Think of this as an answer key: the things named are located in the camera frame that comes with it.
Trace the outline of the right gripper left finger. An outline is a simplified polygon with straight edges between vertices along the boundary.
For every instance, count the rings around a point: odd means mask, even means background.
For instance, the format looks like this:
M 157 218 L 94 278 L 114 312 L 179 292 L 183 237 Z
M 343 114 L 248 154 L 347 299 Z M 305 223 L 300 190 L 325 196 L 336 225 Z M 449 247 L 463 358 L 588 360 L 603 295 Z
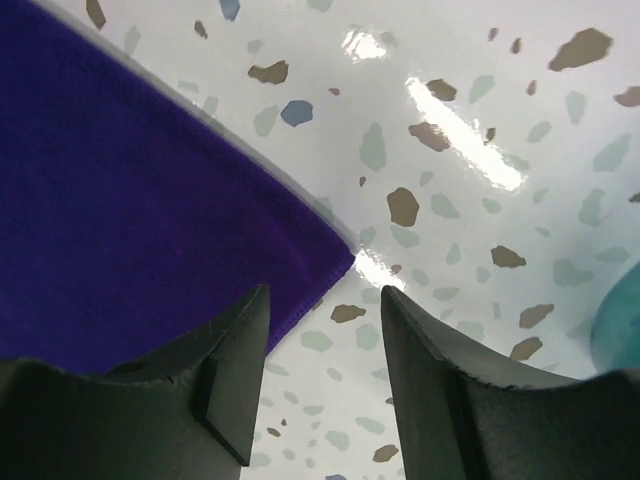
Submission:
M 104 374 L 1 364 L 5 479 L 236 479 L 254 440 L 270 325 L 260 285 Z

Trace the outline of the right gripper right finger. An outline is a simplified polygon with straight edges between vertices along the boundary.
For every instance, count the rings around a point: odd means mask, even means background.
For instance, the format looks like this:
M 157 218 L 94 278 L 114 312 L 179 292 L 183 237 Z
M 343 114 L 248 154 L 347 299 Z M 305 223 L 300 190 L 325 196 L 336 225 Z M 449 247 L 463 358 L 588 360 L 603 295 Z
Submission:
M 381 321 L 410 479 L 635 479 L 639 373 L 575 380 L 510 359 L 393 286 Z

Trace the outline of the purple towel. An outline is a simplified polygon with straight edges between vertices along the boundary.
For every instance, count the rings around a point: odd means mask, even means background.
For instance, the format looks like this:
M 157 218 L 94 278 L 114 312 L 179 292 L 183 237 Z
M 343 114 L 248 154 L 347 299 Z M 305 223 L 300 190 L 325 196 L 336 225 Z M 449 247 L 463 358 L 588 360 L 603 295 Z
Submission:
M 3 357 L 104 372 L 259 284 L 276 343 L 353 260 L 201 120 L 36 3 L 2 3 Z

